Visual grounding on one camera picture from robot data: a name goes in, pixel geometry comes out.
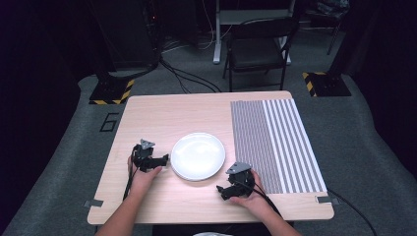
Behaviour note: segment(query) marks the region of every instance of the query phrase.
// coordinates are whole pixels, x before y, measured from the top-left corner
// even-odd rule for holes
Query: chair leg
[[[286,70],[286,67],[283,67],[282,74],[281,74],[281,83],[279,84],[279,90],[282,90],[284,88],[285,70]]]
[[[232,69],[229,65],[229,92],[233,92],[233,82],[232,82]]]
[[[226,78],[226,71],[227,71],[227,66],[228,66],[228,63],[229,63],[229,56],[226,56],[226,61],[224,62],[224,70],[223,70],[223,78],[225,79]]]
[[[334,29],[333,38],[331,39],[331,44],[330,44],[330,47],[328,48],[328,55],[330,55],[330,53],[331,53],[331,49],[333,48],[334,42],[335,42],[336,37],[337,37],[337,34],[338,34],[338,30],[339,30],[339,28],[340,28],[340,24],[341,24],[341,23],[339,23],[339,24],[337,25],[337,27]]]

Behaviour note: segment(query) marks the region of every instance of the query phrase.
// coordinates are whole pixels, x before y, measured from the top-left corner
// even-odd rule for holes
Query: hand
[[[263,190],[264,187],[261,182],[261,177],[255,170],[251,169],[251,172],[255,178],[255,189],[262,192],[261,190]],[[229,201],[233,204],[245,207],[251,212],[251,214],[253,214],[257,218],[260,218],[262,215],[265,215],[266,211],[273,210],[267,203],[267,201],[255,191],[252,192],[252,194],[248,198],[231,197]]]
[[[136,171],[129,196],[143,196],[150,188],[153,179],[162,170],[162,166],[157,166],[149,172],[143,172],[139,169],[137,170],[136,166],[132,165],[131,156],[128,158],[128,168],[132,171],[132,174]]]

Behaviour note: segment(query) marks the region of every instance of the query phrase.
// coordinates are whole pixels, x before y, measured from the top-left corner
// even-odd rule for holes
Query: dark background
[[[176,2],[184,7],[181,9],[189,9],[183,11],[189,16],[176,17],[175,14],[170,15],[166,8],[162,9],[160,13],[164,16],[159,15],[161,19],[157,23],[163,29],[169,29],[168,33],[188,37],[185,39],[191,41],[195,40],[196,30],[208,30],[201,1]],[[225,9],[234,9],[236,6],[233,1],[223,2],[227,2],[222,6]],[[380,10],[375,26],[369,32],[369,47],[363,50],[365,60],[351,76],[367,98],[377,131],[405,167],[416,176],[417,169],[412,162],[417,156],[417,19],[413,14],[412,1],[365,2],[381,8],[378,8]],[[136,4],[135,1],[118,3]],[[214,23],[215,1],[206,3],[208,15]],[[369,23],[369,19],[363,18],[363,15],[355,14],[360,10],[354,1],[351,1],[351,5],[352,11],[344,26],[346,35],[355,29],[349,23],[357,22],[358,19],[363,20],[365,25]],[[280,7],[272,0],[248,0],[241,1],[240,9],[254,6]],[[65,133],[80,97],[77,82],[97,70],[115,71],[118,67],[132,65],[127,60],[115,59],[114,48],[111,49],[107,32],[102,27],[105,22],[92,10],[99,9],[96,7],[94,8],[93,1],[84,0],[23,0],[2,4],[0,232],[19,209]],[[152,63],[157,58],[157,53],[154,54],[152,48],[152,38],[144,37],[149,35],[149,25],[141,22],[147,20],[146,17],[141,17],[141,12],[143,13],[141,9],[138,9],[138,14],[131,12],[138,21],[131,22],[133,29],[141,32],[138,34],[126,27],[119,34],[121,38],[129,38],[136,33],[140,36],[137,38],[140,43],[131,45],[130,42],[120,42],[116,45],[128,48],[132,46],[131,48],[136,47],[147,52],[148,56],[136,58],[137,64],[134,63],[134,66]],[[173,22],[172,18],[178,18],[178,22]],[[176,29],[175,26],[187,27]],[[351,58],[355,59],[354,46],[363,40],[363,34],[356,32],[348,37],[358,43],[350,42],[349,45],[353,48],[344,52],[347,54],[337,54],[336,59],[342,58],[337,60],[341,67],[351,61]]]

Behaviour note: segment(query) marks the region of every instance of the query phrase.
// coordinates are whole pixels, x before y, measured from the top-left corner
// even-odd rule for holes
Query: power cable
[[[255,183],[256,186],[258,186],[258,188],[260,189],[260,191],[256,190],[255,188],[252,188],[242,182],[239,181],[234,181],[234,183],[239,184],[245,188],[247,188],[248,190],[251,190],[257,194],[259,194],[265,201],[267,201],[267,203],[269,204],[270,207],[272,207],[273,211],[275,211],[277,214],[281,215],[281,213],[279,212],[278,208],[275,206],[275,204],[270,200],[270,198],[267,196],[267,194],[264,192],[264,190]]]
[[[350,203],[348,200],[346,200],[344,197],[342,197],[340,194],[336,193],[335,191],[333,191],[332,189],[328,188],[328,191],[331,192],[332,194],[334,194],[335,196],[337,196],[338,198],[340,198],[342,201],[344,201],[345,203],[347,203],[350,207],[352,207],[364,220],[365,222],[368,224],[368,226],[371,228],[372,233],[377,236],[377,231],[375,230],[374,226],[372,225],[371,221],[368,220],[368,218],[358,209],[356,208],[352,203]]]
[[[206,46],[204,48],[199,48],[201,50],[205,50],[205,49],[208,49],[211,46],[211,44],[214,42],[214,32],[212,30],[211,21],[209,20],[209,14],[208,14],[208,11],[206,9],[205,0],[202,0],[202,3],[203,3],[203,8],[205,9],[206,18],[208,19],[209,30],[211,32],[211,41],[209,42],[208,46]]]
[[[130,165],[129,165],[129,179],[128,179],[128,183],[126,184],[126,189],[125,189],[125,194],[123,195],[123,201],[128,197],[130,188],[132,186],[132,182],[133,182],[133,177],[135,177],[136,172],[138,172],[139,167],[136,168],[135,172],[132,172],[132,168],[134,165],[133,162],[133,156],[134,156],[134,150],[132,150],[132,154],[130,156]]]
[[[200,84],[200,85],[210,89],[213,92],[221,92],[220,88],[217,85],[213,84],[212,82],[207,81],[207,80],[205,80],[205,79],[203,79],[199,76],[193,75],[191,73],[188,73],[188,72],[182,71],[180,69],[174,68],[168,62],[163,60],[162,57],[160,57],[159,62],[163,67],[165,67],[168,71],[170,71],[171,73],[173,73],[175,75],[175,77],[177,78],[177,80],[178,80],[178,82],[181,86],[181,89],[184,91],[184,93],[191,93],[191,92],[185,87],[185,85],[183,84],[181,79]],[[185,74],[185,75],[190,76],[190,77],[197,78],[200,81],[187,78],[186,76],[183,76],[179,73]]]

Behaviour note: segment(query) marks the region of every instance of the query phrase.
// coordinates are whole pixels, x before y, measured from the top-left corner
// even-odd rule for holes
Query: black chair
[[[313,3],[310,3],[310,6],[305,10],[305,16],[310,18],[312,21],[316,21],[332,28],[331,43],[328,48],[328,55],[330,55],[331,49],[333,48],[339,32],[340,25],[349,11],[349,1],[345,1],[344,3],[342,3],[342,1],[334,1],[334,6],[328,6],[322,3],[327,2],[323,0],[312,0],[312,2]]]
[[[235,26],[227,41],[227,58],[223,78],[229,71],[229,91],[233,91],[232,74],[282,69],[278,86],[282,90],[291,40],[298,30],[298,21],[292,18],[257,19]],[[283,38],[281,46],[277,41]]]

